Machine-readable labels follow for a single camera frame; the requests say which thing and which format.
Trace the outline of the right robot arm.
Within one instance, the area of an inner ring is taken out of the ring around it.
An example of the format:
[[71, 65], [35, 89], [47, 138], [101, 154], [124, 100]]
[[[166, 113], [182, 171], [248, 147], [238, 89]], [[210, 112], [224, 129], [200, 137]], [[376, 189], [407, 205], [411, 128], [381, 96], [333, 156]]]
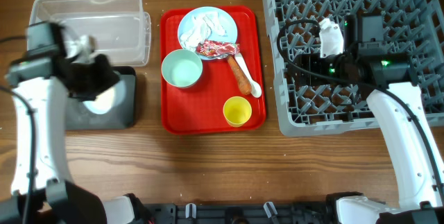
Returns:
[[422, 108], [411, 58], [381, 48], [349, 47], [321, 60], [320, 68], [289, 64], [307, 77], [358, 85], [376, 118], [395, 170], [399, 207], [359, 193], [328, 196], [334, 223], [442, 223], [443, 160]]

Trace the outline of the red snack wrapper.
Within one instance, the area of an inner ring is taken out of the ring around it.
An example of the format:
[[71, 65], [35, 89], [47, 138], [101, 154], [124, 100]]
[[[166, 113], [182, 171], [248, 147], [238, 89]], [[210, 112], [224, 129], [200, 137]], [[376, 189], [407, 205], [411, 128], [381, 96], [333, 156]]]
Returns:
[[196, 52], [206, 58], [220, 58], [225, 55], [236, 55], [240, 53], [240, 46], [231, 42], [218, 42], [205, 40], [196, 47]]

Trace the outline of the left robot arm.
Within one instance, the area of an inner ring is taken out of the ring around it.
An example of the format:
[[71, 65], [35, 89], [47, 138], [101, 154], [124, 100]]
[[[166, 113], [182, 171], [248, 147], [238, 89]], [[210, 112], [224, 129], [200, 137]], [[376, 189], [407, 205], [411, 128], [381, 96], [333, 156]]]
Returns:
[[1, 222], [136, 223], [132, 196], [103, 202], [75, 185], [67, 166], [67, 99], [91, 99], [116, 84], [108, 59], [22, 58], [11, 63], [6, 78], [17, 116], [17, 164], [12, 196], [1, 202]]

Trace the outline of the light blue bowl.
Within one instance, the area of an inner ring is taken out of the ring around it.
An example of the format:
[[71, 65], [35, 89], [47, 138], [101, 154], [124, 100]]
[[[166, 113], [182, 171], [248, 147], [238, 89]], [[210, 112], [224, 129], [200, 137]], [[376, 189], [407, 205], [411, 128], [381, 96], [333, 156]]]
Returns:
[[84, 101], [83, 105], [94, 114], [106, 114], [120, 105], [126, 97], [126, 85], [120, 80], [116, 85], [99, 94], [94, 101]]

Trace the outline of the light green bowl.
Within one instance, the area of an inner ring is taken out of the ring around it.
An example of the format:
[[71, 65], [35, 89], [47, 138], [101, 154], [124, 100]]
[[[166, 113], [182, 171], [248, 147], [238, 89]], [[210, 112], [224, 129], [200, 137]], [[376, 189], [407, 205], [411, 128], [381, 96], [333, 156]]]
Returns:
[[170, 52], [162, 61], [163, 79], [177, 88], [188, 88], [197, 83], [203, 74], [203, 61], [186, 49]]

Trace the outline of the white tissue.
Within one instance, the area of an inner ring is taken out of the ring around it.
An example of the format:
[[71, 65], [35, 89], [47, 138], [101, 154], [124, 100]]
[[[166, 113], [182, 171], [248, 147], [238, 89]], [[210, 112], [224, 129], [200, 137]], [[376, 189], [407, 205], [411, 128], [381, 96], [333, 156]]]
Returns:
[[207, 40], [212, 33], [226, 36], [227, 31], [219, 20], [217, 11], [199, 13], [191, 17], [191, 29], [180, 34], [179, 42], [182, 48], [195, 51], [199, 44]]

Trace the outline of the orange carrot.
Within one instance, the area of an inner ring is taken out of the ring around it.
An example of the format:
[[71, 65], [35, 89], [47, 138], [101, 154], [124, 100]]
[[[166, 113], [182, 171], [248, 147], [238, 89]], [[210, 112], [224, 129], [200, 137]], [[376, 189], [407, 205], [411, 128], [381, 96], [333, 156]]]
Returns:
[[247, 79], [247, 77], [245, 76], [245, 74], [243, 73], [243, 71], [241, 70], [240, 66], [235, 61], [234, 56], [229, 55], [227, 57], [227, 61], [228, 61], [228, 64], [230, 65], [230, 68], [234, 74], [236, 81], [237, 81], [239, 91], [243, 95], [251, 94], [251, 92], [252, 92], [251, 84], [250, 84], [249, 80]]

